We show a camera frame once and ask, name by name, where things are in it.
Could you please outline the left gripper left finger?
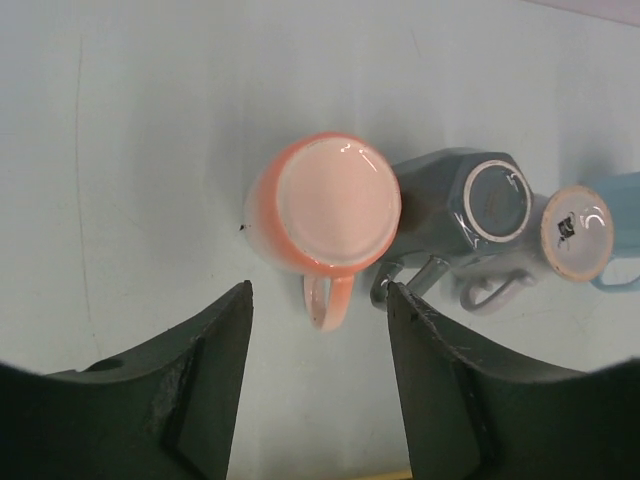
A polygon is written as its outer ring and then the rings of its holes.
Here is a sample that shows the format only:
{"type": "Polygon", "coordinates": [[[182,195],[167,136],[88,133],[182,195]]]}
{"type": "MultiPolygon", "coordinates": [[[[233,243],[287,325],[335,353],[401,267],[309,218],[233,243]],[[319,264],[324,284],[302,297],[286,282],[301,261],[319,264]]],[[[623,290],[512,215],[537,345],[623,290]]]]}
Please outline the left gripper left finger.
{"type": "Polygon", "coordinates": [[[223,479],[253,320],[241,282],[89,368],[1,367],[5,479],[223,479]]]}

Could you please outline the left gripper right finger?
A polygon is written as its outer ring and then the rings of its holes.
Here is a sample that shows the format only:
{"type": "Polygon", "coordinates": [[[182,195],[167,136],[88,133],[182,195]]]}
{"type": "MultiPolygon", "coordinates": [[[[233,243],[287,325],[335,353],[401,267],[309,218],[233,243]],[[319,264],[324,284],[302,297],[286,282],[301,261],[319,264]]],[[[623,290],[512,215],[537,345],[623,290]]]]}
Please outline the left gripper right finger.
{"type": "Polygon", "coordinates": [[[506,348],[406,286],[388,328],[416,479],[635,479],[639,362],[579,372],[506,348]]]}

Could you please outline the dark grey mug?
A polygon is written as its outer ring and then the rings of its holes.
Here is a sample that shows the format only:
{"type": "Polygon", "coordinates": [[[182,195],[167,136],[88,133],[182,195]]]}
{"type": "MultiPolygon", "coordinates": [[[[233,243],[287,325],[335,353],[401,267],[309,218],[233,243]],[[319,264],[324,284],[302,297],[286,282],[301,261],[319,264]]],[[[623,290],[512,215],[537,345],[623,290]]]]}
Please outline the dark grey mug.
{"type": "Polygon", "coordinates": [[[453,268],[508,250],[530,219],[533,193],[505,152],[446,148],[392,169],[402,208],[370,290],[380,310],[386,308],[388,285],[402,270],[417,270],[407,287],[423,296],[453,268]]]}

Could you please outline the pink mug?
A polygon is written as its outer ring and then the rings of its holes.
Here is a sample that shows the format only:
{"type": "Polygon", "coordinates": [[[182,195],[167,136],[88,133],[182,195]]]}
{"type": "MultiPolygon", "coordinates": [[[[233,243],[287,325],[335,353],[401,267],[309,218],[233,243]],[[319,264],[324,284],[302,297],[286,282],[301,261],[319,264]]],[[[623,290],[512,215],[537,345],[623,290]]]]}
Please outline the pink mug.
{"type": "Polygon", "coordinates": [[[303,278],[312,324],[344,321],[355,277],[389,249],[401,214],[391,165],[361,138],[322,132],[281,151],[249,189],[248,243],[266,261],[303,278]]]}

